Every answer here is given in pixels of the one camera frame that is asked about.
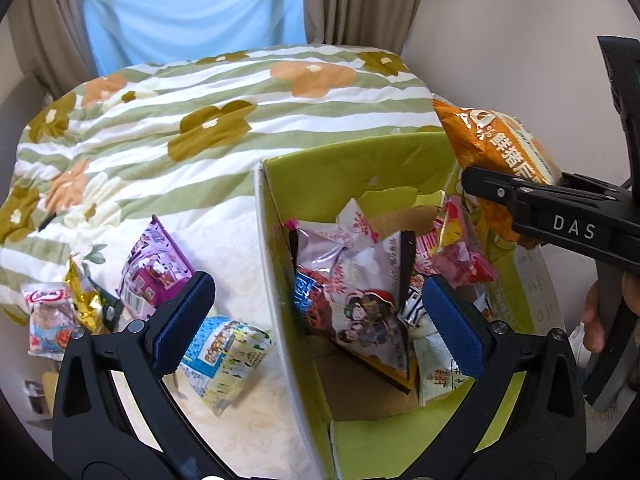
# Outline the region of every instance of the purple snack bag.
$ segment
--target purple snack bag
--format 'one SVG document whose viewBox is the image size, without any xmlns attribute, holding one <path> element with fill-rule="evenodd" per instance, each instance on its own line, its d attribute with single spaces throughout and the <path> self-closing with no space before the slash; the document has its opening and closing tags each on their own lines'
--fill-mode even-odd
<svg viewBox="0 0 640 480">
<path fill-rule="evenodd" d="M 132 317 L 147 320 L 163 301 L 180 292 L 194 272 L 153 215 L 122 269 L 118 295 Z"/>
</svg>

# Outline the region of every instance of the beige curtain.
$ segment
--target beige curtain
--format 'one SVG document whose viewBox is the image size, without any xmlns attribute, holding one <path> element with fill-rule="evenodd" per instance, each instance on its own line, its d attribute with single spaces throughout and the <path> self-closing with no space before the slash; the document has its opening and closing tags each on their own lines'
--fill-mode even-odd
<svg viewBox="0 0 640 480">
<path fill-rule="evenodd" d="M 97 77 L 81 0 L 14 0 L 8 16 L 20 68 L 53 97 Z"/>
<path fill-rule="evenodd" d="M 306 40 L 400 54 L 418 4 L 420 0 L 305 0 Z"/>
</svg>

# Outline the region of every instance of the blue gripper pad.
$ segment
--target blue gripper pad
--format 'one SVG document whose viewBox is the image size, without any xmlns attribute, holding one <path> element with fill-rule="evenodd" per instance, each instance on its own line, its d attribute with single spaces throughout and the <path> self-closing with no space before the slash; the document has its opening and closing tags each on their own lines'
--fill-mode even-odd
<svg viewBox="0 0 640 480">
<path fill-rule="evenodd" d="M 149 318 L 145 350 L 157 377 L 177 370 L 215 297 L 213 278 L 199 270 L 175 298 L 165 301 Z"/>
<path fill-rule="evenodd" d="M 422 305 L 460 371 L 479 378 L 492 346 L 489 323 L 480 311 L 462 300 L 439 274 L 424 280 Z"/>
</svg>

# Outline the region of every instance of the snack packet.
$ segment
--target snack packet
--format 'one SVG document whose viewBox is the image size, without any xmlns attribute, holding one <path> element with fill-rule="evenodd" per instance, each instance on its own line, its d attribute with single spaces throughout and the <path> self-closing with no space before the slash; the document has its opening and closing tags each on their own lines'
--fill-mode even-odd
<svg viewBox="0 0 640 480">
<path fill-rule="evenodd" d="M 364 249 L 378 241 L 378 235 L 371 229 L 369 221 L 362 214 L 356 199 L 352 198 L 342 208 L 335 224 L 322 222 L 305 222 L 302 220 L 288 220 L 284 227 L 299 233 L 314 234 L 341 245 L 345 249 Z"/>
<path fill-rule="evenodd" d="M 269 334 L 225 316 L 208 317 L 180 367 L 202 400 L 220 416 L 271 347 Z"/>
<path fill-rule="evenodd" d="M 311 222 L 295 224 L 294 304 L 314 332 L 409 391 L 417 364 L 409 354 L 406 327 L 397 316 L 405 293 L 401 255 L 409 248 L 409 235 L 397 232 L 375 243 L 357 204 L 350 202 L 348 207 L 350 212 L 343 210 L 336 227 L 313 232 Z"/>
<path fill-rule="evenodd" d="M 433 267 L 453 288 L 492 282 L 498 272 L 482 254 L 460 197 L 450 196 L 433 223 L 438 237 L 431 249 Z"/>
<path fill-rule="evenodd" d="M 488 297 L 486 292 L 481 289 L 482 285 L 476 285 L 476 292 L 480 292 L 480 294 L 474 301 L 474 305 L 488 321 L 491 321 Z M 452 392 L 469 378 L 460 372 L 447 345 L 425 312 L 420 321 L 420 331 L 430 328 L 432 330 L 428 330 L 425 336 L 414 340 L 415 355 L 420 370 L 418 401 L 421 406 L 426 406 L 432 400 Z"/>
<path fill-rule="evenodd" d="M 29 315 L 29 354 L 62 361 L 71 333 L 78 326 L 65 283 L 22 286 Z"/>
<path fill-rule="evenodd" d="M 431 251 L 436 248 L 437 244 L 436 229 L 415 239 L 415 261 L 409 281 L 409 293 L 404 302 L 404 308 L 398 316 L 410 327 L 419 327 L 420 322 L 427 315 L 422 306 L 422 286 L 425 277 L 438 273 L 431 259 Z"/>
<path fill-rule="evenodd" d="M 122 269 L 118 295 L 133 318 L 148 319 L 172 300 L 194 270 L 178 245 L 152 216 Z"/>
<path fill-rule="evenodd" d="M 120 301 L 113 294 L 108 293 L 107 290 L 95 283 L 90 276 L 88 276 L 87 278 L 94 286 L 95 290 L 97 290 L 100 294 L 100 298 L 105 307 L 102 311 L 104 314 L 103 323 L 105 329 L 107 329 L 109 332 L 115 332 L 118 327 L 120 316 L 122 314 L 122 309 L 124 308 L 122 301 Z"/>
<path fill-rule="evenodd" d="M 76 308 L 76 317 L 80 324 L 91 334 L 99 334 L 103 323 L 103 302 L 92 282 L 82 273 L 72 258 L 69 258 L 69 270 L 65 283 L 70 299 Z"/>
<path fill-rule="evenodd" d="M 434 99 L 436 111 L 462 169 L 475 165 L 542 184 L 557 184 L 562 173 L 545 149 L 514 117 L 493 110 L 459 108 Z M 479 200 L 489 228 L 504 240 L 532 249 L 537 242 L 511 229 L 505 206 Z"/>
</svg>

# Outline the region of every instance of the human hand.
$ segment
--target human hand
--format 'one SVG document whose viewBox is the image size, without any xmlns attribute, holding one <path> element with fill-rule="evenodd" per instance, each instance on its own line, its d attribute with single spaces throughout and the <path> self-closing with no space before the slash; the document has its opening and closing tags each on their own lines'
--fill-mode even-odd
<svg viewBox="0 0 640 480">
<path fill-rule="evenodd" d="M 622 297 L 631 311 L 640 316 L 640 277 L 629 272 L 622 276 Z M 598 284 L 594 283 L 584 302 L 582 314 L 584 323 L 584 340 L 582 344 L 591 351 L 600 353 L 604 350 L 606 336 L 604 327 L 598 316 Z"/>
</svg>

